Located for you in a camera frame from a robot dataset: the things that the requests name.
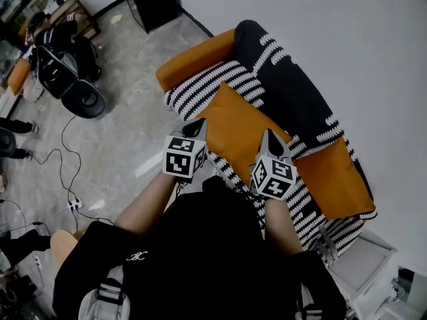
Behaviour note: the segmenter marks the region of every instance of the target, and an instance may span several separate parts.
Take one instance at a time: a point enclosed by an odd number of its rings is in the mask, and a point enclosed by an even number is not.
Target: gray tile floor
[[[115,15],[123,17],[111,23]],[[133,20],[127,3],[115,7],[98,22],[102,32],[94,43],[101,47],[98,63],[103,75],[96,85],[106,96],[108,111],[93,120],[76,117],[66,129],[64,140],[81,155],[81,171],[72,189],[84,202],[83,212],[92,217],[115,219],[154,175],[138,173],[138,168],[161,152],[165,135],[179,122],[175,114],[163,106],[163,93],[155,70],[178,53],[207,39],[207,35],[186,16],[146,34]],[[66,185],[78,163],[77,156],[66,152],[61,145],[61,131],[71,117],[48,93],[35,103],[21,100],[12,117],[40,125],[38,135],[17,137],[18,143],[33,151],[38,160],[45,159],[53,148],[61,149]],[[75,231],[75,219],[64,209],[67,193],[59,181],[58,153],[52,154],[43,166],[34,160],[6,159],[3,168],[9,185],[0,197],[20,204],[28,223],[43,221],[50,231]],[[7,223],[2,226],[3,230],[7,226],[13,229],[23,225],[20,212],[10,203],[1,205],[0,216],[1,223]],[[82,216],[78,216],[78,221],[79,227],[88,223]],[[14,231],[13,237],[24,232],[24,229]],[[35,254],[40,257],[44,281],[43,292],[37,300],[42,309],[50,313],[56,268],[50,251]],[[41,287],[31,256],[20,264],[20,269]]]

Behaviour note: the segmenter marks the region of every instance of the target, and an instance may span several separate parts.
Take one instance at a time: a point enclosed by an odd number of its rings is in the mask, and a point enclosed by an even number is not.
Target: leg
[[[295,232],[288,206],[283,201],[266,201],[266,239],[278,251],[289,256],[304,251]]]
[[[34,250],[44,251],[50,246],[50,236],[40,236],[37,230],[31,230],[17,239],[0,242],[0,249],[4,252],[12,267]]]
[[[13,154],[10,156],[11,159],[24,159],[30,154],[21,148],[16,148],[16,150],[13,152]]]
[[[10,130],[13,133],[29,133],[33,130],[33,124],[30,122],[22,122],[20,120],[8,120],[0,117],[0,128]]]

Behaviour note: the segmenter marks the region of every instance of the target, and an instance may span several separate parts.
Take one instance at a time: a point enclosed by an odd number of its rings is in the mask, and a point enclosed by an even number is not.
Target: sofa armrest
[[[166,62],[155,73],[164,91],[176,87],[182,81],[230,56],[234,46],[234,29],[180,53]]]

